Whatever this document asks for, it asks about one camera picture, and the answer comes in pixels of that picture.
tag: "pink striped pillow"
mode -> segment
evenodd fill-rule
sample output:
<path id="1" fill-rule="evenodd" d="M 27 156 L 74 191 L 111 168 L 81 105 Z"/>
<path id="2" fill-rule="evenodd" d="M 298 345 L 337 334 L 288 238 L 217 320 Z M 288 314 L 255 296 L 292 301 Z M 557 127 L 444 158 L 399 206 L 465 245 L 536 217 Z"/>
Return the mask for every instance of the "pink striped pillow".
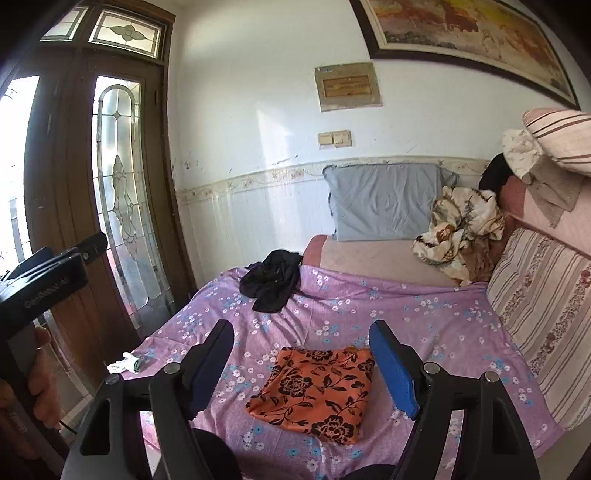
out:
<path id="1" fill-rule="evenodd" d="M 523 123 L 558 165 L 591 177 L 591 115 L 536 108 L 524 113 Z"/>

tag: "finger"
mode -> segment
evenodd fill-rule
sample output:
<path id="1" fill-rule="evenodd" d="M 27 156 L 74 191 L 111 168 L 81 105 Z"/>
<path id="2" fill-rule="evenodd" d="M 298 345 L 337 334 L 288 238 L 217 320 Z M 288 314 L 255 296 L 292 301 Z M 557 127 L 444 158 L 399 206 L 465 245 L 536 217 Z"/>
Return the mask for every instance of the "finger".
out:
<path id="1" fill-rule="evenodd" d="M 53 371 L 51 370 L 51 364 L 49 357 L 43 350 L 37 351 L 35 362 L 29 373 L 29 392 L 31 395 L 36 396 L 41 392 L 49 388 L 49 385 L 54 380 Z"/>
<path id="2" fill-rule="evenodd" d="M 14 392 L 11 386 L 0 378 L 0 408 L 8 408 L 14 400 Z"/>
<path id="3" fill-rule="evenodd" d="M 35 326 L 35 338 L 37 339 L 37 348 L 41 348 L 51 342 L 51 333 L 44 327 Z"/>
<path id="4" fill-rule="evenodd" d="M 12 420 L 8 418 L 5 412 L 0 411 L 0 431 L 6 441 L 12 445 L 16 454 L 26 460 L 39 458 L 37 452 L 29 445 L 20 432 L 17 431 Z"/>
<path id="5" fill-rule="evenodd" d="M 57 387 L 53 384 L 37 397 L 33 407 L 33 415 L 37 420 L 42 421 L 46 427 L 52 428 L 59 422 L 60 413 Z"/>

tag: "glass panel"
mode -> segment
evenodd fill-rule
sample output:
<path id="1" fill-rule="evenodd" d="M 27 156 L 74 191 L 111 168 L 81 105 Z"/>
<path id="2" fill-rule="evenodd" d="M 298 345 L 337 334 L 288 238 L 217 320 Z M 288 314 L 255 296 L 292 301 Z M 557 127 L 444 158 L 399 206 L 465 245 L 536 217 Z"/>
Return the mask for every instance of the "glass panel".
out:
<path id="1" fill-rule="evenodd" d="M 145 20 L 112 10 L 103 10 L 90 36 L 100 43 L 158 58 L 162 28 Z"/>
<path id="2" fill-rule="evenodd" d="M 0 274 L 31 256 L 25 216 L 24 161 L 39 77 L 13 80 L 0 99 Z"/>
<path id="3" fill-rule="evenodd" d="M 173 300 L 152 232 L 142 166 L 137 115 L 141 85 L 98 77 L 92 125 L 95 198 L 101 230 L 109 240 L 109 262 L 127 312 L 143 334 L 172 315 Z M 165 309 L 151 302 L 160 300 Z"/>
<path id="4" fill-rule="evenodd" d="M 55 27 L 42 36 L 41 41 L 71 41 L 87 11 L 87 7 L 74 7 Z"/>

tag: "wallpaper border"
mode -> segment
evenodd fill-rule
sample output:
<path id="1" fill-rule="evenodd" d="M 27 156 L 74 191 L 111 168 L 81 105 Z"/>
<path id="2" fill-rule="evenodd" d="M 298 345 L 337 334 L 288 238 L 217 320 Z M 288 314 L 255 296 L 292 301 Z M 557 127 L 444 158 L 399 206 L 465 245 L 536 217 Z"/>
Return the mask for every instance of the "wallpaper border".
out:
<path id="1" fill-rule="evenodd" d="M 481 158 L 456 158 L 456 157 L 356 157 L 341 160 L 326 160 L 314 163 L 293 165 L 290 167 L 272 168 L 246 175 L 240 175 L 229 179 L 219 180 L 193 189 L 179 190 L 177 201 L 180 205 L 189 205 L 195 202 L 206 202 L 216 197 L 230 195 L 250 190 L 263 189 L 299 183 L 302 181 L 322 180 L 322 171 L 328 165 L 357 165 L 375 163 L 434 163 L 446 170 L 461 176 L 480 176 L 484 172 L 490 160 Z"/>

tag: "tiled floor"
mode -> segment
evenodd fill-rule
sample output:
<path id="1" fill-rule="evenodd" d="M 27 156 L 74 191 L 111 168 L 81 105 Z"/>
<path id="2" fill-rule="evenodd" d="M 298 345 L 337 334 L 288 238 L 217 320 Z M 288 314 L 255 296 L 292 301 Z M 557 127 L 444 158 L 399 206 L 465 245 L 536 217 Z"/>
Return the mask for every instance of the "tiled floor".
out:
<path id="1" fill-rule="evenodd" d="M 591 419 L 585 420 L 574 430 L 566 432 L 538 459 L 541 480 L 566 480 L 589 443 L 591 443 Z"/>

